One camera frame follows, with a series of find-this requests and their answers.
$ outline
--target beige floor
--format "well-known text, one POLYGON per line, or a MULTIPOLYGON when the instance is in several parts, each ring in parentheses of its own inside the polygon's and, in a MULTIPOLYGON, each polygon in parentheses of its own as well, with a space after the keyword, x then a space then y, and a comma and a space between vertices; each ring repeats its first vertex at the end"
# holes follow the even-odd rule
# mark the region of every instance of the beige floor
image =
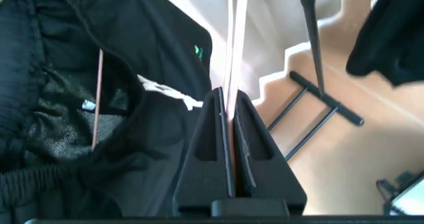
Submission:
MULTIPOLYGON (((378 74, 353 78, 345 72, 369 1, 345 0, 344 16, 320 31, 327 92, 364 117, 365 124, 355 127, 335 115, 290 160, 308 195, 305 214, 381 214, 376 180, 424 170, 424 85, 392 89, 378 74)), ((290 69, 316 81, 309 51, 291 56, 290 69)), ((289 78, 265 86, 265 102, 257 109, 266 125, 299 89, 289 78)), ((303 97, 272 131, 283 154, 326 111, 312 95, 303 97)))

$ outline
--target white curtain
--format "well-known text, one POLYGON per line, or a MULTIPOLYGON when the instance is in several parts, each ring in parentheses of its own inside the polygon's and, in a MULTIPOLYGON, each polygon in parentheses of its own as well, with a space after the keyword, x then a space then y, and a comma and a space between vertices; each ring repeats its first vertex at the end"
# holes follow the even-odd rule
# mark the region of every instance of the white curtain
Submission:
MULTIPOLYGON (((212 84, 223 86, 227 0, 170 1, 211 33, 212 84)), ((318 19, 332 17, 340 8, 341 0, 316 0, 318 19)), ((284 76, 286 49, 308 40, 300 0, 248 0, 240 89, 251 99, 258 99, 259 79, 272 74, 284 76)))

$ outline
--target black clothing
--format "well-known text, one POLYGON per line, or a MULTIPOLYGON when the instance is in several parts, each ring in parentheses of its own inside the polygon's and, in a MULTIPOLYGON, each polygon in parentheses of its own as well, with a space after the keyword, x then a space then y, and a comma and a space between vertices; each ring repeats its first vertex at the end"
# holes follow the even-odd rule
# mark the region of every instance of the black clothing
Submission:
POLYGON ((378 0, 361 28, 346 70, 376 70, 394 86, 424 80, 424 0, 378 0))
POLYGON ((203 100, 211 37, 167 0, 0 4, 0 223, 170 215, 203 100), (90 152, 99 49, 99 144, 90 152))

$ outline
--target tan surface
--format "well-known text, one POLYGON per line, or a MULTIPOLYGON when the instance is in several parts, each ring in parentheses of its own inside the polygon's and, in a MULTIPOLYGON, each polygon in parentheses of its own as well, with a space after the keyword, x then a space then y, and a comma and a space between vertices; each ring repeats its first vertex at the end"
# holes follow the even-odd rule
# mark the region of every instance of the tan surface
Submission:
MULTIPOLYGON (((364 117, 362 127, 334 115, 290 160, 308 195, 305 214, 381 214, 379 178, 424 170, 424 85, 393 90, 378 74, 351 78, 347 56, 370 7, 370 0, 345 0, 344 16, 321 29, 327 92, 364 117)), ((290 69, 315 82, 309 51, 290 58, 290 69)), ((289 78, 266 84, 257 106, 266 125, 300 90, 289 78)), ((310 94, 271 132, 287 154, 328 109, 310 94)))

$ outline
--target clothing rack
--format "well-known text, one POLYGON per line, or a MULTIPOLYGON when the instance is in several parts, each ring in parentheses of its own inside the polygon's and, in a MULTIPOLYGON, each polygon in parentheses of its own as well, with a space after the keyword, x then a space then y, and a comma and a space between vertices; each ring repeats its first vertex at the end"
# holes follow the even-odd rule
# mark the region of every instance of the clothing rack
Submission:
POLYGON ((268 131, 271 131, 280 120, 289 112, 289 110, 305 95, 307 92, 312 93, 316 98, 324 102, 330 111, 306 134, 306 136, 289 152, 286 156, 286 160, 289 160, 300 148, 335 114, 339 113, 348 121, 357 126, 364 124, 364 119, 346 108, 342 103, 332 98, 325 92, 324 86, 324 75, 323 75, 323 63, 321 59, 321 47, 319 44, 319 34, 317 25, 317 16, 315 13, 315 0, 300 0, 303 12, 305 13, 305 20, 307 26, 307 32, 311 41, 311 49, 313 55, 313 62, 315 64, 315 72, 317 74, 318 87, 312 82, 305 79, 302 75, 297 72, 290 72, 290 78, 298 83, 303 89, 298 95, 288 104, 288 106, 277 116, 277 118, 268 127, 268 131))

